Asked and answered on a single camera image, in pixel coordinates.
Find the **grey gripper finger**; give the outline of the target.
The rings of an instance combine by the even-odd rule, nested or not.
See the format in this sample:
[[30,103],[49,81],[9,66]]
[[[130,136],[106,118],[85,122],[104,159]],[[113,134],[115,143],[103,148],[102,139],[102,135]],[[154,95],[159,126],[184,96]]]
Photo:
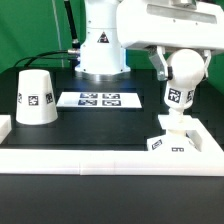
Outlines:
[[204,50],[201,53],[201,56],[202,56],[203,61],[204,61],[204,77],[203,77],[203,79],[206,80],[209,76],[208,68],[209,68],[210,61],[211,61],[211,51],[210,50]]
[[172,79],[172,67],[167,64],[164,57],[165,53],[165,48],[162,46],[153,46],[149,50],[149,60],[156,69],[157,79],[159,81]]

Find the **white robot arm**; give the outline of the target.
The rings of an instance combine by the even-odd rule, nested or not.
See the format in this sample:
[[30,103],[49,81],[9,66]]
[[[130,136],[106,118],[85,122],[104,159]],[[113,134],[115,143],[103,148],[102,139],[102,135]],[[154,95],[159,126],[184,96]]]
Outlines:
[[172,77],[164,55],[193,49],[209,62],[224,52],[224,10],[198,0],[84,0],[86,40],[76,70],[93,79],[128,72],[126,51],[143,50],[160,81]]

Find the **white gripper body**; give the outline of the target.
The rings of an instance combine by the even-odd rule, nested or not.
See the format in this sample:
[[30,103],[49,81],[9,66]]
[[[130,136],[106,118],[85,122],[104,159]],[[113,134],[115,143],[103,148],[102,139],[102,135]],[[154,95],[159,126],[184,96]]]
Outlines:
[[127,49],[152,46],[224,52],[224,11],[219,5],[179,0],[123,0],[116,12],[118,39]]

